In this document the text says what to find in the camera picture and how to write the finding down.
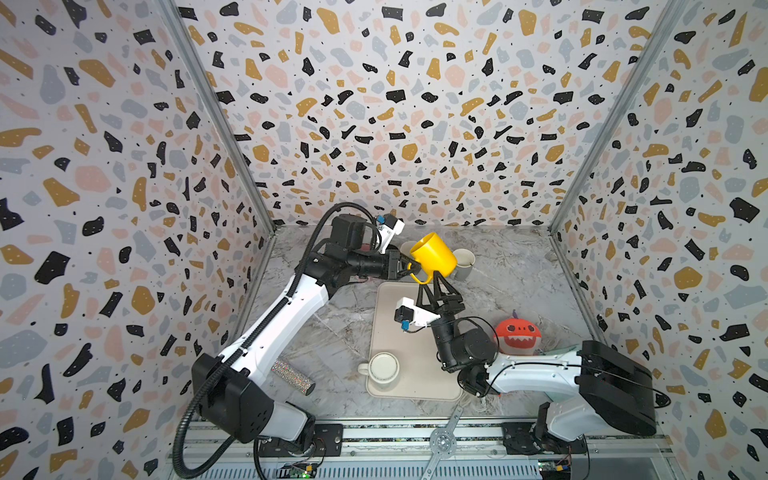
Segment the glittery cylinder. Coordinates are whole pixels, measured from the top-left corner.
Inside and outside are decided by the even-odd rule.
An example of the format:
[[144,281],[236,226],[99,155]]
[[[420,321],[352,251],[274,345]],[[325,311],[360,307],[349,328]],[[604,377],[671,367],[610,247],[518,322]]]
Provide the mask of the glittery cylinder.
[[281,356],[277,357],[277,361],[272,365],[272,371],[305,396],[312,393],[315,389],[315,382],[313,382],[312,379],[293,368],[293,366]]

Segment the side wall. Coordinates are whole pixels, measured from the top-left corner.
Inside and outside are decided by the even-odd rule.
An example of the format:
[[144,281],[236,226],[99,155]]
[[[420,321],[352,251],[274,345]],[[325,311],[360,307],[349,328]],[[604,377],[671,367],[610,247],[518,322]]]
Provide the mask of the side wall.
[[765,2],[691,2],[557,238],[688,478],[768,462]]
[[158,478],[266,233],[154,4],[0,14],[0,476]]
[[665,2],[178,5],[277,224],[542,225]]

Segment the gray marble surface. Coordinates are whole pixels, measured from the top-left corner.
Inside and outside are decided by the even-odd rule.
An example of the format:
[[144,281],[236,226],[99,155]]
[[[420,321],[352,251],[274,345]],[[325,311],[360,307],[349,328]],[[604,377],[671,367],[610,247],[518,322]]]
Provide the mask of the gray marble surface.
[[[281,227],[248,326],[283,291],[298,264],[313,227]],[[393,244],[419,240],[436,232],[452,249],[475,253],[472,274],[455,283],[464,296],[463,315],[477,315],[493,326],[511,316],[537,325],[545,351],[589,338],[586,323],[559,267],[549,238],[541,230],[507,227],[411,227]],[[319,238],[326,237],[326,231]],[[270,374],[264,390],[276,401],[288,401],[319,418],[449,416],[450,402],[384,399],[368,394],[357,366],[370,351],[376,291],[381,280],[344,286],[313,315],[283,351],[284,357],[313,379],[317,387],[302,396]],[[547,401],[539,392],[514,392],[472,399],[465,416],[529,416]]]

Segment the black corrugated hose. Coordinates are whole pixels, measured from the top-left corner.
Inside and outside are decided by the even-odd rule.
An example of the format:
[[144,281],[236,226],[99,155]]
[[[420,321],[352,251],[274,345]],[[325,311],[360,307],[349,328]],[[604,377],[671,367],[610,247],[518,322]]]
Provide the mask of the black corrugated hose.
[[[233,353],[230,358],[221,363],[221,365],[219,365],[219,367],[210,374],[205,382],[203,382],[203,385],[200,386],[200,389],[198,389],[194,394],[194,397],[192,397],[192,401],[187,407],[187,411],[184,412],[184,416],[181,417],[179,425],[176,427],[176,436],[174,437],[174,446],[171,455],[171,461],[173,463],[176,475],[179,475],[181,478],[195,478],[199,475],[202,475],[210,467],[214,466],[214,463],[218,461],[218,459],[224,454],[230,445],[232,445],[232,442],[235,441],[235,438],[230,435],[230,437],[227,438],[227,440],[225,440],[224,443],[219,446],[219,448],[209,457],[208,460],[196,468],[189,468],[187,467],[187,464],[184,463],[184,440],[187,437],[187,430],[189,429],[190,422],[192,421],[192,416],[197,410],[197,407],[200,405],[200,402],[202,402],[203,397],[208,394],[210,389],[212,389],[217,384],[224,372],[226,372],[227,369],[230,368],[237,361],[237,359],[243,355],[243,351],[248,349],[248,347],[253,344],[256,338],[270,324],[272,319],[275,318],[275,316],[277,316],[283,307],[287,305],[288,302],[293,298],[293,294],[296,293],[296,289],[299,287],[299,281],[301,281],[304,270],[306,270],[306,263],[310,260],[312,248],[315,246],[315,242],[317,241],[317,237],[320,235],[320,231],[323,229],[323,225],[325,225],[326,221],[330,218],[331,215],[345,207],[356,208],[357,210],[362,211],[368,217],[368,220],[370,220],[371,224],[373,225],[373,231],[376,233],[377,245],[381,244],[381,234],[376,228],[376,219],[368,210],[365,209],[365,207],[352,202],[342,202],[340,204],[334,205],[333,207],[329,208],[327,212],[325,212],[323,217],[320,219],[320,222],[318,222],[318,224],[315,226],[315,230],[312,232],[310,241],[307,243],[304,254],[301,257],[301,261],[296,268],[296,274],[293,278],[293,282],[291,283],[285,297],[283,297],[277,303],[277,305],[275,305],[275,307],[270,310],[270,312],[264,317],[264,320],[259,323],[259,326],[256,327],[256,329],[245,339],[245,341],[243,341],[243,343],[240,345],[240,349]],[[374,249],[375,246],[373,244],[372,238],[371,250]]]

